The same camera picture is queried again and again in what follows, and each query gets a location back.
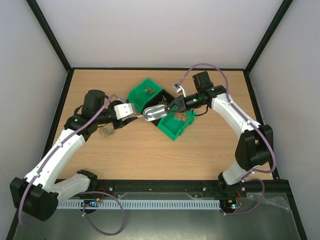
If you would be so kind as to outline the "green bin with square lollipops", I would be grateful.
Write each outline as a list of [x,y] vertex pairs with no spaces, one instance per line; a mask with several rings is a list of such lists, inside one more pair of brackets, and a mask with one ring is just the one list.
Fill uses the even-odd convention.
[[129,92],[127,99],[141,113],[147,102],[162,90],[160,85],[147,78]]

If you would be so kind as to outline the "green bin with gummy candies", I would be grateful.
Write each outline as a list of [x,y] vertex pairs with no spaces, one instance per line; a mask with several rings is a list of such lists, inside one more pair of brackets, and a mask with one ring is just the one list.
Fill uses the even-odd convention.
[[183,113],[171,112],[159,121],[157,128],[172,141],[175,141],[188,126],[193,124],[194,120],[195,116],[190,111]]

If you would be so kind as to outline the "black bin with swirl lollipops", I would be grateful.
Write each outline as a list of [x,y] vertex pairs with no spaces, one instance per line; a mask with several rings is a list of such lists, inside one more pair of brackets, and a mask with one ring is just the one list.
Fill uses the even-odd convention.
[[154,94],[151,97],[151,99],[145,103],[141,113],[143,113],[143,111],[148,107],[161,105],[161,104],[168,105],[174,99],[175,99],[175,96],[167,92],[165,89],[162,89],[159,93]]

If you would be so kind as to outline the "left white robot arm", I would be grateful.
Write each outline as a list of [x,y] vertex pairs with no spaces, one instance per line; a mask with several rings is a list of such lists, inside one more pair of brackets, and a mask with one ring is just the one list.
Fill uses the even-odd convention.
[[96,190],[97,175],[84,169],[61,182],[56,180],[75,152],[100,126],[112,124],[115,129],[122,128],[135,112],[135,106],[128,100],[115,94],[106,96],[101,90],[89,90],[83,104],[67,119],[57,141],[37,166],[24,178],[15,177],[10,183],[19,223],[25,225],[23,213],[46,221],[59,203]]

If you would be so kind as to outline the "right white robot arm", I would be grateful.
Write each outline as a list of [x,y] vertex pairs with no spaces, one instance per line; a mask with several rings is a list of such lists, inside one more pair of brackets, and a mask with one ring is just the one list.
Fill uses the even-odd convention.
[[185,113],[206,106],[218,113],[234,130],[238,137],[235,162],[218,176],[217,189],[223,196],[229,196],[240,182],[243,182],[259,167],[275,160],[273,151],[273,130],[252,119],[233,101],[228,88],[214,85],[208,72],[192,77],[196,93],[180,95],[165,108],[167,113]]

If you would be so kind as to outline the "silver metal scoop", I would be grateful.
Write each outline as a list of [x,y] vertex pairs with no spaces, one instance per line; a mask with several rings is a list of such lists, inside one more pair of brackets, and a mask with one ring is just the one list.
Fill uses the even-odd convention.
[[159,120],[169,114],[166,112],[166,107],[167,105],[165,104],[150,106],[145,108],[142,113],[135,113],[131,117],[141,118],[149,122]]

